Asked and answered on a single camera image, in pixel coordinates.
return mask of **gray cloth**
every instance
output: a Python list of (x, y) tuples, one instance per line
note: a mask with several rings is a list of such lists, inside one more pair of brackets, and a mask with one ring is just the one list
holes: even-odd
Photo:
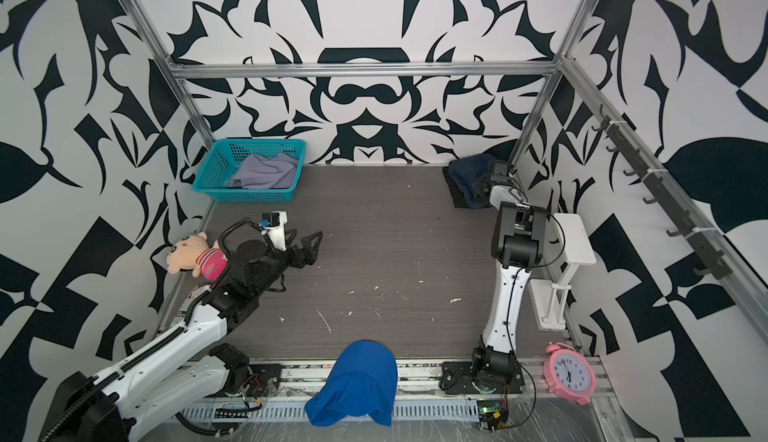
[(296, 179), (299, 161), (284, 153), (269, 159), (258, 154), (251, 154), (240, 164), (237, 172), (226, 183), (230, 188), (291, 188)]

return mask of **pink alarm clock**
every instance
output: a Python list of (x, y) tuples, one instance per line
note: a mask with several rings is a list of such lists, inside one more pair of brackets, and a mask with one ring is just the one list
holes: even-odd
[(549, 391), (581, 405), (590, 403), (596, 385), (594, 371), (587, 359), (570, 345), (549, 343), (549, 360), (544, 362), (544, 379)]

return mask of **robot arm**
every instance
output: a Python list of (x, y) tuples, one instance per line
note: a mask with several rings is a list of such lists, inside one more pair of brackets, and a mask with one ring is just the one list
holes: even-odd
[(498, 214), (491, 241), (496, 285), (488, 322), (472, 354), (472, 376), (484, 380), (485, 388), (509, 386), (519, 392), (515, 388), (522, 386), (522, 375), (514, 356), (517, 322), (531, 270), (542, 260), (547, 210), (523, 202), (522, 191), (508, 175), (506, 162), (491, 162), (475, 190), (498, 209)]
[[(219, 237), (226, 255), (225, 271), (208, 292), (196, 298), (187, 316), (129, 357), (86, 378), (73, 374), (56, 390), (41, 442), (99, 440), (134, 442), (195, 400), (219, 390), (236, 392), (247, 377), (248, 357), (228, 344), (211, 349), (187, 370), (179, 366), (232, 332), (259, 306), (259, 296), (283, 277), (288, 267), (314, 264), (322, 232), (290, 245), (296, 230), (287, 232), (284, 212), (263, 215), (255, 224), (240, 220)], [(264, 236), (249, 240), (235, 252), (226, 236), (248, 225)]]

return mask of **pink striped shirt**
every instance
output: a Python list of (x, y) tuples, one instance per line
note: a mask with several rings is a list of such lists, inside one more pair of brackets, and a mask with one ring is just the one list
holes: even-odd
[(195, 264), (200, 266), (203, 277), (216, 280), (226, 267), (226, 257), (219, 248), (209, 248), (197, 256)]

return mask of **black hook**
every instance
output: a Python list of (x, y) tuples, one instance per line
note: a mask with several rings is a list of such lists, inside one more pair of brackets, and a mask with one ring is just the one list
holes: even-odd
[[(603, 106), (600, 106), (600, 115), (603, 116)], [(610, 122), (610, 118), (608, 116), (603, 116), (603, 121), (600, 122), (600, 125), (597, 127), (592, 127), (592, 130), (595, 132), (600, 132), (600, 130), (605, 130), (606, 127), (608, 127), (608, 124)]]

